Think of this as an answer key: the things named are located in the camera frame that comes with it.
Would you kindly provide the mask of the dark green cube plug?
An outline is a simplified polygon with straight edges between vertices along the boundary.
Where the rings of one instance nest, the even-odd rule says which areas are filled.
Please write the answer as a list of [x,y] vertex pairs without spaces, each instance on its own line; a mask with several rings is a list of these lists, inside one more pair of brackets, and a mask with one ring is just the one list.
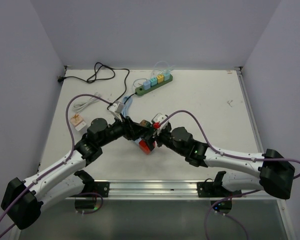
[[139,123],[139,125],[142,126],[142,127],[145,127],[145,128],[150,128],[152,124],[151,124],[151,122],[149,122],[149,121],[143,119],[143,120]]

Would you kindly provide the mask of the red cube plug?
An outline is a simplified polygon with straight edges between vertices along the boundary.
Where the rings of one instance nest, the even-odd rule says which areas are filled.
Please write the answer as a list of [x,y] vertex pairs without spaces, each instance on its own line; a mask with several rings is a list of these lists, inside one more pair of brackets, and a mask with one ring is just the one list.
[[140,140],[138,146],[146,155],[149,155],[155,149],[156,142],[153,142],[152,147],[149,147],[144,140]]

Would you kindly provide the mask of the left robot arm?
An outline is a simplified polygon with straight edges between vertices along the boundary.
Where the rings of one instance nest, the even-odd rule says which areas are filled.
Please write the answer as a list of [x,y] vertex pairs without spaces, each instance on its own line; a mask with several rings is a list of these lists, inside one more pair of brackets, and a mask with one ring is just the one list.
[[96,118],[70,151],[46,169],[24,180],[12,179],[6,187],[1,208],[13,223],[24,230],[41,215],[42,210],[67,197],[93,193],[93,178],[84,168],[103,153],[102,147],[123,137],[142,138],[151,129],[151,123],[134,122],[122,116],[113,124]]

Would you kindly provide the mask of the blue power strip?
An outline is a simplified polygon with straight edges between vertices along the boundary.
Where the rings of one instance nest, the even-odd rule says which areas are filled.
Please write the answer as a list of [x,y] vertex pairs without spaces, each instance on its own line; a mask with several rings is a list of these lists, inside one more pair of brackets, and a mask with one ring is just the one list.
[[136,140],[134,140],[133,142],[135,143],[136,146],[140,147],[140,142],[141,142],[141,138],[138,138]]

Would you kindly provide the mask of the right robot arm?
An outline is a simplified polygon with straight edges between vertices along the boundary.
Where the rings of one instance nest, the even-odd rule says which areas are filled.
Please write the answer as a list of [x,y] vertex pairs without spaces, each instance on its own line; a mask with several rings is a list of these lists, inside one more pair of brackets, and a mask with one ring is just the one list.
[[184,127],[152,128],[142,140],[150,149],[165,146],[194,167],[223,168],[213,181],[213,192],[225,196],[242,190],[265,191],[272,197],[288,200],[291,196],[295,167],[279,152],[225,152],[222,148],[195,140]]

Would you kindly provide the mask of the pink deer cube socket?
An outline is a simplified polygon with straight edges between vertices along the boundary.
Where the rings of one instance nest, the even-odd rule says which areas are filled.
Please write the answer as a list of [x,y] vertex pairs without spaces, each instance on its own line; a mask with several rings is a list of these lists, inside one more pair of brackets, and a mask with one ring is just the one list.
[[77,132],[82,132],[87,128],[87,123],[85,122],[84,118],[78,113],[70,117],[69,121]]

